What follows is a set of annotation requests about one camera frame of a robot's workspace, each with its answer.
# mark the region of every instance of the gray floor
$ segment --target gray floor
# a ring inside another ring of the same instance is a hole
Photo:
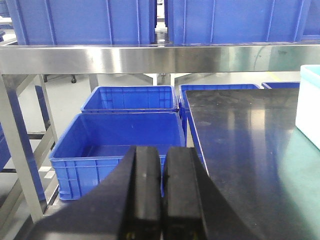
[[[87,75],[76,75],[77,83],[71,83],[71,76],[50,76],[46,83],[51,111],[58,137],[63,133],[70,121],[76,114],[80,113],[80,107],[90,94],[89,78]],[[146,86],[152,85],[152,80],[139,75],[110,74],[99,75],[101,86]],[[175,82],[175,90],[178,92],[180,84],[257,84],[261,87],[262,82],[290,82],[299,81],[299,72],[246,72],[246,73],[213,73],[192,74],[180,77]],[[31,83],[19,97],[20,106],[28,131],[44,131],[37,96],[34,85]],[[37,146],[37,141],[32,141],[32,147]],[[189,133],[188,145],[192,146]],[[44,166],[50,167],[46,160]],[[10,161],[7,167],[13,167]],[[49,180],[44,178],[48,169],[41,171],[43,184],[47,185]],[[0,173],[0,204],[8,194],[17,176],[15,173]],[[29,216],[26,203],[22,203],[12,223],[12,228],[5,240],[14,239],[18,229]]]

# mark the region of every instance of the black table surface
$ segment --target black table surface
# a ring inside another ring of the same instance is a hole
[[[295,127],[298,93],[186,92],[209,176],[261,240],[320,239],[320,151]]]

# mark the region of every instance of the metal shelf frame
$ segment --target metal shelf frame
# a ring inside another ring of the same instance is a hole
[[[189,46],[23,46],[16,45],[14,40],[6,41],[0,46],[0,122],[19,178],[13,203],[24,194],[31,217],[37,221],[44,216],[57,191],[55,179],[46,191],[49,195],[46,201],[39,198],[41,194],[35,186],[39,186],[40,177],[37,171],[32,171],[35,163],[40,167],[57,141],[42,75],[86,74],[93,89],[98,85],[96,74],[289,72],[299,71],[306,64],[320,64],[320,41]],[[48,119],[44,119],[46,133],[38,147],[41,150],[32,152],[18,93],[34,76],[44,96]],[[10,204],[8,209],[16,207]]]

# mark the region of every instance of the white box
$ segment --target white box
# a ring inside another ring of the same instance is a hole
[[[320,65],[301,66],[295,125],[320,150]]]

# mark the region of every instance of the blue storage bin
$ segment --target blue storage bin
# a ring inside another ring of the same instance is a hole
[[[320,40],[320,0],[311,0],[303,40]]]
[[[100,86],[81,107],[83,113],[177,112],[173,86]]]
[[[10,0],[20,45],[150,44],[154,0]]]
[[[5,134],[0,124],[0,171],[4,168],[10,158],[11,155],[6,142]]]
[[[0,0],[0,16],[3,18],[9,18],[9,10],[5,0]],[[13,29],[12,26],[8,24],[0,25],[0,29]]]
[[[175,44],[292,42],[302,38],[311,0],[168,0]]]
[[[0,0],[0,16],[3,18],[9,17],[9,10],[5,0]]]
[[[179,86],[179,112],[182,120],[182,128],[184,132],[184,142],[187,144],[188,120],[191,121],[189,103],[187,101],[186,91],[191,90],[238,90],[238,89],[259,89],[256,84],[183,84]],[[196,130],[190,124],[192,136],[195,136]],[[199,143],[193,139],[194,147],[199,149]]]
[[[298,89],[299,81],[284,81],[284,82],[263,82],[262,87],[265,89]]]
[[[131,145],[153,146],[163,167],[171,146],[183,146],[177,112],[86,113],[77,115],[49,159],[62,200],[76,200],[100,183]]]

